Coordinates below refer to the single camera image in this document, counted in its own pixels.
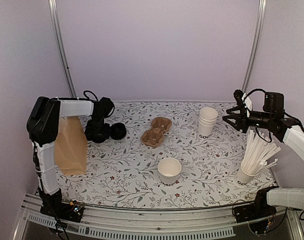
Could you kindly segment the brown cardboard cup carrier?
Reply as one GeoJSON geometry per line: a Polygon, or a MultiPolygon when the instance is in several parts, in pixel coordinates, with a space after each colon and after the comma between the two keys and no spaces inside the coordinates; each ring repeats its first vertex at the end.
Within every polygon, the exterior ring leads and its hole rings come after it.
{"type": "Polygon", "coordinates": [[[164,140],[165,133],[170,130],[172,121],[165,117],[156,117],[151,122],[151,127],[141,136],[141,142],[152,148],[157,148],[164,140]]]}

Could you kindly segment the white paper coffee cup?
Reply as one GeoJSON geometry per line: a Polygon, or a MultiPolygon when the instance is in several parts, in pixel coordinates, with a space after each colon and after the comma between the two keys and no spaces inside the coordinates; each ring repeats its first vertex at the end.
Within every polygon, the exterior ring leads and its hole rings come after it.
{"type": "Polygon", "coordinates": [[[182,170],[181,163],[172,157],[162,159],[158,164],[160,180],[165,185],[174,184],[182,170]]]}

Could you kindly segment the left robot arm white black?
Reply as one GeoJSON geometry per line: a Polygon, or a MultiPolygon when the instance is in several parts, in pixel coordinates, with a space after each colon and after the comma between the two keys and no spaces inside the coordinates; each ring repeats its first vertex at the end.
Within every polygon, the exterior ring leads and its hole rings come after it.
{"type": "Polygon", "coordinates": [[[85,128],[89,141],[102,143],[109,138],[109,127],[104,122],[115,109],[110,98],[48,98],[40,96],[29,116],[27,131],[36,154],[34,163],[40,191],[55,195],[60,191],[55,171],[54,145],[59,132],[59,120],[67,117],[90,116],[85,128]]]}

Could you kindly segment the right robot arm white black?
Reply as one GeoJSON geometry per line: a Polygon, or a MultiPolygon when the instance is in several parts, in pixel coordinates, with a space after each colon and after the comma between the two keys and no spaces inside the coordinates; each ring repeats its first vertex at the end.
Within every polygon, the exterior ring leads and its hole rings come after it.
{"type": "MultiPolygon", "coordinates": [[[[233,95],[237,106],[226,111],[222,118],[226,123],[243,133],[249,127],[266,129],[304,161],[304,128],[299,119],[285,112],[283,94],[265,91],[262,111],[253,111],[249,95],[242,90],[235,90],[233,95]]],[[[259,190],[250,213],[261,218],[277,206],[304,211],[304,188],[273,186],[259,190]]]]}

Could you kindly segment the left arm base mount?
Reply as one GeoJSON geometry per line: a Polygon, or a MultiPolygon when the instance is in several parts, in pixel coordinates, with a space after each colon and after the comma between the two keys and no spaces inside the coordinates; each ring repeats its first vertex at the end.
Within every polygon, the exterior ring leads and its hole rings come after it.
{"type": "Polygon", "coordinates": [[[84,213],[84,206],[76,201],[63,203],[60,199],[47,198],[43,200],[40,213],[61,220],[80,223],[84,213]]]}

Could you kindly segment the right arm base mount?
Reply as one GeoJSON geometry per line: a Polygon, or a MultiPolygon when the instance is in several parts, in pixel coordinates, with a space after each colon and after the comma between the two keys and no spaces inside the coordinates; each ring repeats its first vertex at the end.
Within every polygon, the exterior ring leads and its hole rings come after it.
{"type": "Polygon", "coordinates": [[[246,202],[244,200],[237,200],[232,205],[232,215],[235,217],[237,223],[250,222],[260,218],[267,218],[266,220],[250,223],[249,229],[255,235],[266,234],[274,222],[277,213],[276,208],[269,205],[262,205],[256,202],[246,202]]]}

